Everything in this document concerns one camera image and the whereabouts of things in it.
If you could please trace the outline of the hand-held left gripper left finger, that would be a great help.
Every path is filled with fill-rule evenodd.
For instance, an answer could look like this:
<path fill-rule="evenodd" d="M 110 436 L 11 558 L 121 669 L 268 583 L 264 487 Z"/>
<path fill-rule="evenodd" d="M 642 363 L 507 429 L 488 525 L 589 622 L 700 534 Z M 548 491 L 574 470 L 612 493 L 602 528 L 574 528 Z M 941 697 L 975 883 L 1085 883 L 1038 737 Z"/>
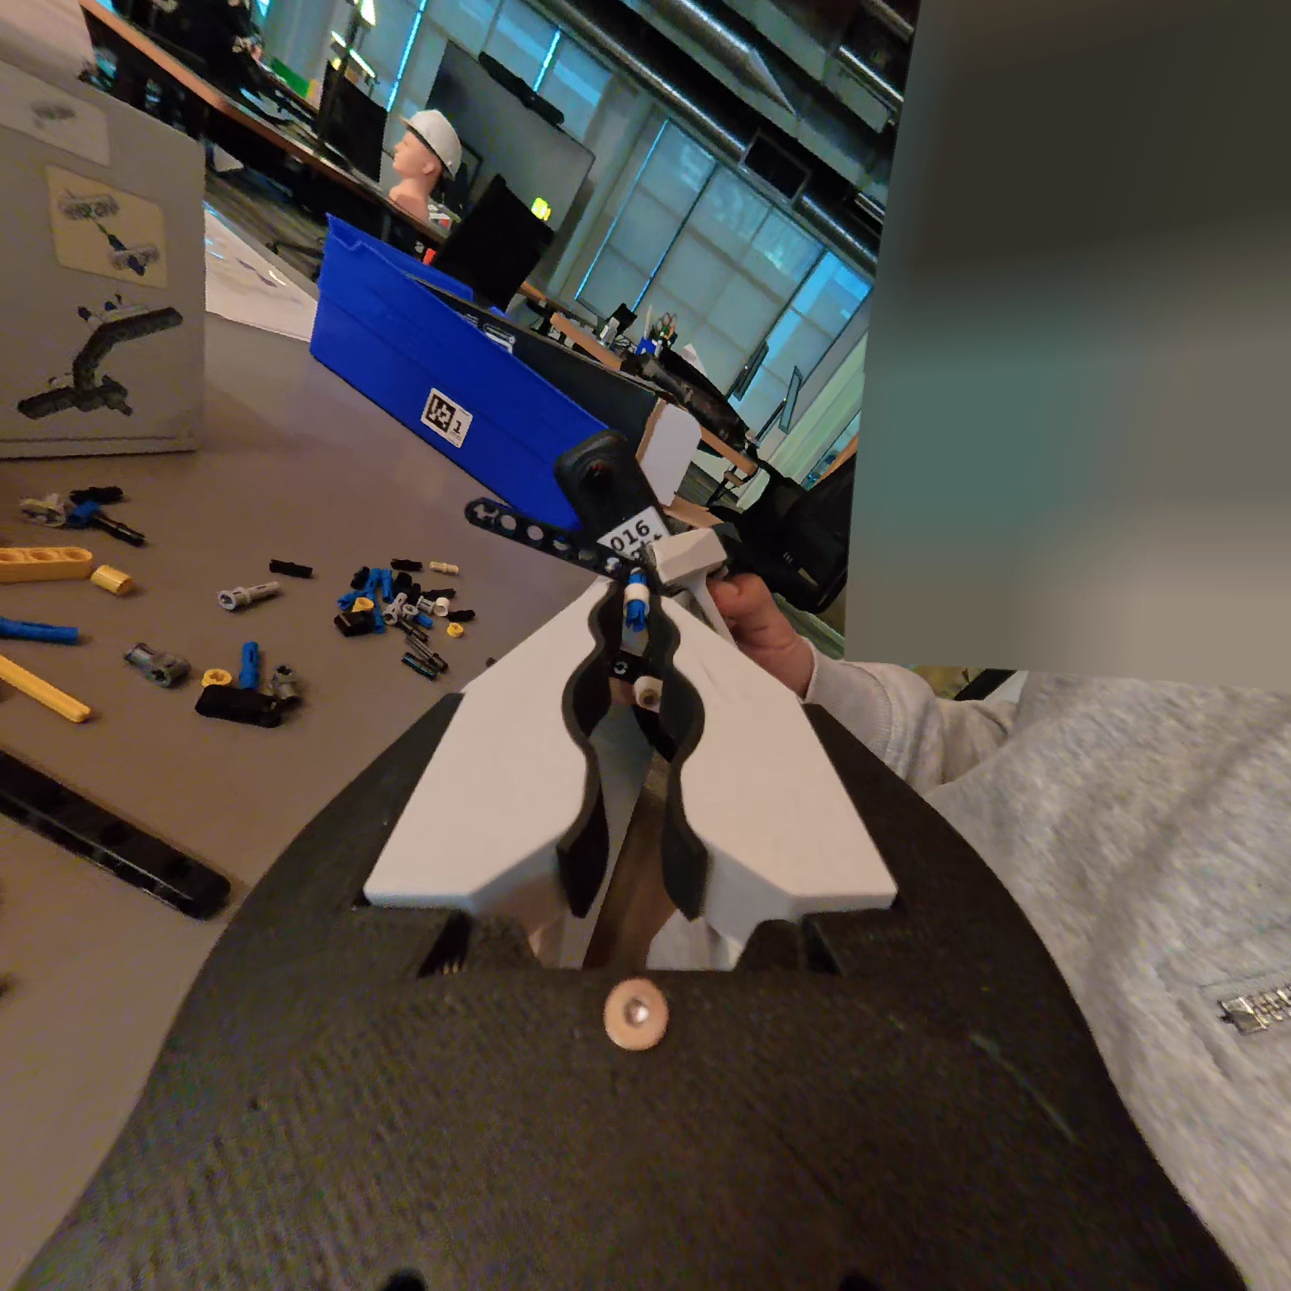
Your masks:
<path fill-rule="evenodd" d="M 362 897 L 509 917 L 589 914 L 608 833 L 591 733 L 610 707 L 616 585 L 597 579 L 431 714 L 447 726 Z"/>

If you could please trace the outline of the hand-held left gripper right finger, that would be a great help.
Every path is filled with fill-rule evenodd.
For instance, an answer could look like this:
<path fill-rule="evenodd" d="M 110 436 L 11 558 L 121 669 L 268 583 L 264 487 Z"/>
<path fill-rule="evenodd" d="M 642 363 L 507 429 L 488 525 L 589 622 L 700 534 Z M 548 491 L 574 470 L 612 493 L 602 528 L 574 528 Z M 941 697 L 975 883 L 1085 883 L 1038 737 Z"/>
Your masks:
<path fill-rule="evenodd" d="M 766 923 L 888 910 L 896 882 L 802 703 L 672 598 L 651 598 L 648 637 L 661 878 L 689 940 L 738 955 Z"/>

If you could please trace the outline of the pile of small lego pieces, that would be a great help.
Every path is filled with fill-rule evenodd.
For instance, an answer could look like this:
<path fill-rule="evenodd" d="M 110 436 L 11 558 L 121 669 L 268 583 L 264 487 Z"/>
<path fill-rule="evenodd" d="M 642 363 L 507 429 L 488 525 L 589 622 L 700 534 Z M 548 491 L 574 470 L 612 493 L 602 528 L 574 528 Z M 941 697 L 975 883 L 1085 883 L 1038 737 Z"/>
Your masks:
<path fill-rule="evenodd" d="M 398 662 L 413 675 L 439 682 L 448 664 L 439 637 L 463 637 L 475 611 L 458 600 L 458 577 L 424 572 L 416 558 L 390 558 L 381 568 L 358 568 L 336 602 L 332 630 L 343 639 L 390 635 Z"/>

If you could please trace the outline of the lego instruction booklet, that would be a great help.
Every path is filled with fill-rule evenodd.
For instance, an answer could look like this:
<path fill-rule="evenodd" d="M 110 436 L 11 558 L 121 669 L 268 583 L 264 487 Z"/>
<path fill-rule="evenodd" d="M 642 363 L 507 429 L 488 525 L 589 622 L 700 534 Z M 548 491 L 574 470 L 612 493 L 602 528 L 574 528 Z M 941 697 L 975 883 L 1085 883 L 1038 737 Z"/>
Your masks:
<path fill-rule="evenodd" d="M 1 459 L 189 451 L 202 416 L 202 151 L 1 62 Z"/>

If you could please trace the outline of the thin yellow Lego axle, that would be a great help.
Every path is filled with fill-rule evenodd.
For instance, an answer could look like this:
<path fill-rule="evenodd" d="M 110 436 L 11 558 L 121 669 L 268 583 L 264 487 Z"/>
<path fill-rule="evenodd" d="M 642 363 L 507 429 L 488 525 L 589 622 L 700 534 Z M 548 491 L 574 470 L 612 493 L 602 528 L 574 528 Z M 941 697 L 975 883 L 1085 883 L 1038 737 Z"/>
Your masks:
<path fill-rule="evenodd" d="M 0 669 L 3 686 L 9 686 L 20 696 L 39 703 L 41 709 L 56 714 L 61 720 L 67 720 L 69 724 L 84 724 L 93 716 L 86 703 L 71 697 L 58 686 L 52 686 L 3 654 L 0 660 Z"/>

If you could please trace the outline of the black blue lego assembly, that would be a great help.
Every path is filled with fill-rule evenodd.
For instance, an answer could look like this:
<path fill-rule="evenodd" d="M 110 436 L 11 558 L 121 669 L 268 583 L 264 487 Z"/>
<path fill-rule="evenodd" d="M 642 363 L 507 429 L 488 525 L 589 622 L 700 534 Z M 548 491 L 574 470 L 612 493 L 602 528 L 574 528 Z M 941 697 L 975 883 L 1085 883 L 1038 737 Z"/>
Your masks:
<path fill-rule="evenodd" d="M 24 521 L 46 528 L 99 530 L 129 547 L 146 547 L 148 540 L 138 530 L 123 525 L 108 513 L 110 506 L 121 504 L 125 495 L 120 487 L 73 489 L 67 495 L 26 496 L 18 500 Z"/>

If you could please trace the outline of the yellow lego beam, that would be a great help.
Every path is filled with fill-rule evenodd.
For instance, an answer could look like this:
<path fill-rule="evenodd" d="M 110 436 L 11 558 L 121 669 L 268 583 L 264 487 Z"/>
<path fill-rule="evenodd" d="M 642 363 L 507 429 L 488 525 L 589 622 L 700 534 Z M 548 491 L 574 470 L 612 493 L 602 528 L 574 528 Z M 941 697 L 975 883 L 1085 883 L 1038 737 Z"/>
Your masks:
<path fill-rule="evenodd" d="M 1 547 L 1 587 L 88 579 L 93 557 L 84 547 Z"/>

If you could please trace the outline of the person's right hand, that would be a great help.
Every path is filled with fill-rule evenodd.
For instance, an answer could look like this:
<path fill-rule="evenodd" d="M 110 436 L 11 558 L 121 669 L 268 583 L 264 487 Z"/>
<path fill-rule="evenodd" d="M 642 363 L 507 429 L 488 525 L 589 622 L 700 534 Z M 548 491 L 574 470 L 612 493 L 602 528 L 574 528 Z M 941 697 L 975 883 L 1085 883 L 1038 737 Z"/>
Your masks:
<path fill-rule="evenodd" d="M 815 652 L 764 581 L 753 573 L 713 575 L 706 590 L 736 649 L 804 701 L 815 677 Z"/>

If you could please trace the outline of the black office chair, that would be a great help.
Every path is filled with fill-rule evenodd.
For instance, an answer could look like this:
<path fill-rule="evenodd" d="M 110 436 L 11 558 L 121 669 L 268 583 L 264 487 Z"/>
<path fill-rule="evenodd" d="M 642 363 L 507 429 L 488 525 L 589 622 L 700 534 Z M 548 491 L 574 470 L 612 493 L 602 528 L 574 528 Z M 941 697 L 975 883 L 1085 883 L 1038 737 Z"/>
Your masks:
<path fill-rule="evenodd" d="M 710 506 L 730 525 L 728 551 L 742 572 L 755 573 L 790 607 L 819 615 L 847 585 L 847 545 L 854 457 L 845 457 L 805 489 L 770 464 L 766 487 L 745 510 Z"/>

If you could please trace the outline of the blue plastic bin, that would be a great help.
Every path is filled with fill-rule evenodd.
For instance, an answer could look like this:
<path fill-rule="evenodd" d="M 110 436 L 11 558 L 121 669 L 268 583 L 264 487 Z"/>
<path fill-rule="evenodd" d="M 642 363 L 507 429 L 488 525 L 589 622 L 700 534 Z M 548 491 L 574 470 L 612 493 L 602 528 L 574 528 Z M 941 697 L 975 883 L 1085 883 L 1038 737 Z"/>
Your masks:
<path fill-rule="evenodd" d="M 555 459 L 602 423 L 469 323 L 428 273 L 328 218 L 309 354 L 486 493 L 572 530 Z"/>

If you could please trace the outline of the black monitor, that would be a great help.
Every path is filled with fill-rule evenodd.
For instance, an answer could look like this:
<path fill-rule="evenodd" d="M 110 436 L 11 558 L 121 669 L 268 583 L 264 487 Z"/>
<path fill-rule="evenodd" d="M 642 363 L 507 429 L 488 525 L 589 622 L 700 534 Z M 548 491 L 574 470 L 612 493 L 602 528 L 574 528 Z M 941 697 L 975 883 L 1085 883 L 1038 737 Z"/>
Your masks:
<path fill-rule="evenodd" d="M 550 226 L 493 175 L 430 269 L 465 286 L 477 303 L 505 310 L 552 241 Z"/>

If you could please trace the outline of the white paper sheet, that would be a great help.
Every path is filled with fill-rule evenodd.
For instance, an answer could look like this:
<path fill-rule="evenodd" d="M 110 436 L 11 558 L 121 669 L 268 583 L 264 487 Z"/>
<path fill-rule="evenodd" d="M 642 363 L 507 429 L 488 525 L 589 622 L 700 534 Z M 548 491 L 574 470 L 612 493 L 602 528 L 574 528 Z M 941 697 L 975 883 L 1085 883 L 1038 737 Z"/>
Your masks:
<path fill-rule="evenodd" d="M 202 205 L 204 310 L 221 320 L 309 342 L 317 308 L 313 288 L 264 248 L 245 241 L 208 203 Z"/>

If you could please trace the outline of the long background desk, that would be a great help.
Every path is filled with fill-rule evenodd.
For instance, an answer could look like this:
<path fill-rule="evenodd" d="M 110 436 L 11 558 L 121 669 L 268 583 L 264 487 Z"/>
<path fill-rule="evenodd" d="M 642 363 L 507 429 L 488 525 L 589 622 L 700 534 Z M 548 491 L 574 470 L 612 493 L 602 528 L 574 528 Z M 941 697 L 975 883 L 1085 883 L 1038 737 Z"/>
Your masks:
<path fill-rule="evenodd" d="M 172 57 L 101 2 L 82 2 L 91 43 L 125 57 L 125 68 L 146 83 L 172 92 L 195 115 L 195 134 L 240 158 L 245 168 L 283 171 L 298 190 L 311 190 L 309 207 L 336 215 L 415 256 L 441 248 L 448 231 L 390 203 L 364 175 L 332 164 L 309 141 L 281 130 L 240 98 L 223 94 L 213 83 Z"/>

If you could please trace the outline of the white box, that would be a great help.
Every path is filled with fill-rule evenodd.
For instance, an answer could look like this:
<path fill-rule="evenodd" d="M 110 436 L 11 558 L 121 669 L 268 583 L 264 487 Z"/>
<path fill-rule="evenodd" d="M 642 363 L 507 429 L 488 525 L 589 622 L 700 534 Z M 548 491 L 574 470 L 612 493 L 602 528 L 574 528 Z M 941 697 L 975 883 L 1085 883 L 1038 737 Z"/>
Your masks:
<path fill-rule="evenodd" d="M 22 74 L 69 89 L 91 64 L 91 43 L 78 2 L 1 2 L 1 83 Z"/>

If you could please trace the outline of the large wall display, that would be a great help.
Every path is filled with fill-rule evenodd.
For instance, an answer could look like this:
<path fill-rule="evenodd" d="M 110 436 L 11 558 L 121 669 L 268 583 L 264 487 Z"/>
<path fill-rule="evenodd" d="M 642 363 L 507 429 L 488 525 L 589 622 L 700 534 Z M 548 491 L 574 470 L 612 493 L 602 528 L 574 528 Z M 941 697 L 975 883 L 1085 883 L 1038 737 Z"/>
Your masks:
<path fill-rule="evenodd" d="M 492 57 L 447 43 L 428 107 L 441 111 L 460 137 L 465 203 L 501 177 L 552 233 L 561 230 L 593 154 L 561 128 L 554 106 Z"/>

